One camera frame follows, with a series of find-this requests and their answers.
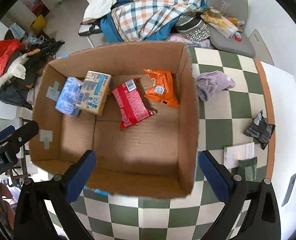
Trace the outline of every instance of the green and white checkered floor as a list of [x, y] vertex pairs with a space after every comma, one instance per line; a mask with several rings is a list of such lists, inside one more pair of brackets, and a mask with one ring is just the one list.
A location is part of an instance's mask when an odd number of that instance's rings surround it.
[[[200, 101], [198, 150], [209, 150], [223, 163], [223, 148], [253, 141], [242, 131], [260, 110], [265, 100], [254, 61], [217, 50], [190, 48], [193, 76], [223, 71], [236, 83], [230, 91], [221, 91], [208, 102]], [[266, 174], [267, 149], [256, 143], [257, 181]], [[53, 207], [46, 203], [52, 221], [60, 226]], [[208, 181], [197, 168], [190, 196], [183, 199], [154, 200], [141, 197], [103, 196], [83, 190], [71, 204], [79, 219], [96, 240], [192, 240], [200, 239], [215, 221], [224, 204], [218, 202]], [[245, 202], [228, 239], [240, 229], [248, 209]]]

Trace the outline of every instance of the tape roll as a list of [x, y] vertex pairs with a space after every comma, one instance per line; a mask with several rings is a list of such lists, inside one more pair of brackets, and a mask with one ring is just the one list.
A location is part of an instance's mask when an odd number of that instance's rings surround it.
[[214, 17], [214, 18], [221, 18], [221, 16], [222, 16], [221, 12], [216, 9], [210, 9], [208, 11], [208, 15], [210, 17]]

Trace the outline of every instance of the pile of clothes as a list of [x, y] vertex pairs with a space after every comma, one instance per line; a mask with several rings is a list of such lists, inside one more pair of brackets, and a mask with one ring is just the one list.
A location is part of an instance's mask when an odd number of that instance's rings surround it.
[[211, 48], [204, 0], [87, 0], [83, 24], [97, 22], [109, 43], [179, 41]]

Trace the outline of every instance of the purple cloth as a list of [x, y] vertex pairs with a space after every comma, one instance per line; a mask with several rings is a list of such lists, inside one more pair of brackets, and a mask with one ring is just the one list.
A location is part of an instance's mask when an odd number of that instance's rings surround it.
[[229, 76], [218, 70], [202, 73], [197, 78], [198, 95], [202, 101], [208, 101], [216, 91], [234, 88], [235, 85]]

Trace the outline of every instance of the orange snack bag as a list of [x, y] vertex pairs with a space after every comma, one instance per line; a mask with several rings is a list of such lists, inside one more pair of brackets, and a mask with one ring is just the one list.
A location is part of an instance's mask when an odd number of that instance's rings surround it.
[[174, 77], [170, 71], [144, 69], [153, 80], [153, 87], [148, 88], [145, 97], [167, 106], [179, 108], [179, 102], [174, 91]]

